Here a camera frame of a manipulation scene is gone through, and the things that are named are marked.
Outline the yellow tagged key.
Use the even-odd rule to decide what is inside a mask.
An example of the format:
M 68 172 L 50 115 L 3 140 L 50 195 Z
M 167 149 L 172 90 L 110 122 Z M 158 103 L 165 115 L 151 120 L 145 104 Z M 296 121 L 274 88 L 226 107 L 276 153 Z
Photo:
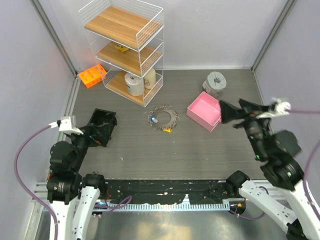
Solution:
M 173 130 L 171 128 L 163 128 L 164 132 L 171 133 Z

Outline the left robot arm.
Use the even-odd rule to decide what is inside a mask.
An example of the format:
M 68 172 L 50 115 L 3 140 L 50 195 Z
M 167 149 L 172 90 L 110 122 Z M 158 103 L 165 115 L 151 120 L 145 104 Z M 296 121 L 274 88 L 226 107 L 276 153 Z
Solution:
M 115 127 L 113 123 L 89 123 L 77 128 L 68 120 L 57 123 L 59 132 L 70 142 L 59 141 L 50 150 L 50 176 L 47 200 L 51 214 L 51 240 L 84 240 L 92 211 L 107 193 L 105 178 L 89 173 L 82 177 L 80 167 L 90 147 L 106 147 Z

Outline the blue tagged key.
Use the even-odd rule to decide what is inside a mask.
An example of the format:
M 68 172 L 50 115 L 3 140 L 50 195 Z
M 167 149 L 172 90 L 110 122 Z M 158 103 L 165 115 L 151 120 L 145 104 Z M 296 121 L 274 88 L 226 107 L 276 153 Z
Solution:
M 152 118 L 151 120 L 152 120 L 153 124 L 156 124 L 158 122 L 158 120 L 156 118 Z

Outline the metal keyring disc with rings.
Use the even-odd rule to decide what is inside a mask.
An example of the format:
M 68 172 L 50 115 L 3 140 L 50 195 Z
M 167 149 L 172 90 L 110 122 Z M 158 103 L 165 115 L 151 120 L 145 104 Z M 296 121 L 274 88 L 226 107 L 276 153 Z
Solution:
M 152 123 L 152 119 L 157 119 L 157 123 Z M 180 115 L 169 105 L 155 107 L 148 112 L 147 121 L 154 130 L 162 130 L 164 128 L 175 128 L 180 120 Z

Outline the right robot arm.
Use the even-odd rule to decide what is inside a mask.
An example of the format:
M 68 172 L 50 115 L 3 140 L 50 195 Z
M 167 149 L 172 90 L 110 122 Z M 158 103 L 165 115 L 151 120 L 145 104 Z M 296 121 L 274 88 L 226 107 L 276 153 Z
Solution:
M 295 160 L 301 151 L 295 135 L 288 130 L 271 133 L 273 118 L 292 113 L 291 104 L 276 99 L 270 105 L 260 105 L 239 99 L 239 107 L 219 101 L 221 123 L 234 120 L 235 129 L 244 129 L 266 180 L 278 189 L 289 208 L 261 190 L 245 173 L 235 171 L 227 179 L 226 191 L 232 197 L 250 200 L 274 220 L 286 233 L 288 240 L 318 240 L 320 238 L 320 207 L 307 182 L 310 161 L 302 169 Z

